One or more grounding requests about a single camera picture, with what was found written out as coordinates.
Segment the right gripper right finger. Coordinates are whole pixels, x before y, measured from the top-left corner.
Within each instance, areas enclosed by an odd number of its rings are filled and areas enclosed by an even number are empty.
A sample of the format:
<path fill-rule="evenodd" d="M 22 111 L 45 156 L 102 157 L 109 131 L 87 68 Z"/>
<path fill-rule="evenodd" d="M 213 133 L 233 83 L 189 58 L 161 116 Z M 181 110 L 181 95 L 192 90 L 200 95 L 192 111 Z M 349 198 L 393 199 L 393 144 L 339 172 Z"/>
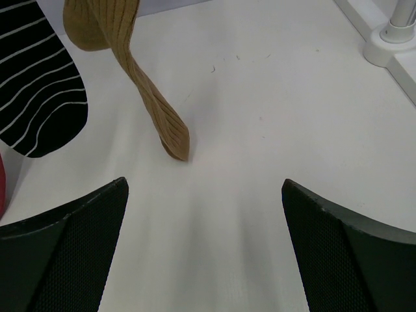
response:
<path fill-rule="evenodd" d="M 415 233 L 333 203 L 291 179 L 285 219 L 310 311 L 414 311 Z"/>

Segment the maroon purple sock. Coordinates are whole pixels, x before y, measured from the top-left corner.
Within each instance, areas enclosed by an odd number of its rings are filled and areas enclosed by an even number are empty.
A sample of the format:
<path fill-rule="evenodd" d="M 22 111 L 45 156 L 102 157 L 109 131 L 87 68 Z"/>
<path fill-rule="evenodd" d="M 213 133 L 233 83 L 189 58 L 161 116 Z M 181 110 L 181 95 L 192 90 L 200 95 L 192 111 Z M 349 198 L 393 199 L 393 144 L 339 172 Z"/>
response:
<path fill-rule="evenodd" d="M 0 218 L 6 211 L 6 195 L 7 195 L 7 177 L 3 159 L 0 157 Z"/>

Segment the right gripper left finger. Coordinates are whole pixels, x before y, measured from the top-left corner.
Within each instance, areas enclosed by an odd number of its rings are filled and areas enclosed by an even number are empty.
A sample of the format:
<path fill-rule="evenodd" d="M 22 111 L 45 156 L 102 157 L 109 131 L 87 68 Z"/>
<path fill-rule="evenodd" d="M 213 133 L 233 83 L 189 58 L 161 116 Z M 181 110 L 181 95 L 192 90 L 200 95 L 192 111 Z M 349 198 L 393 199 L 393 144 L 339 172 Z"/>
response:
<path fill-rule="evenodd" d="M 1 310 L 97 311 L 128 197 L 127 180 L 119 177 L 1 226 Z"/>

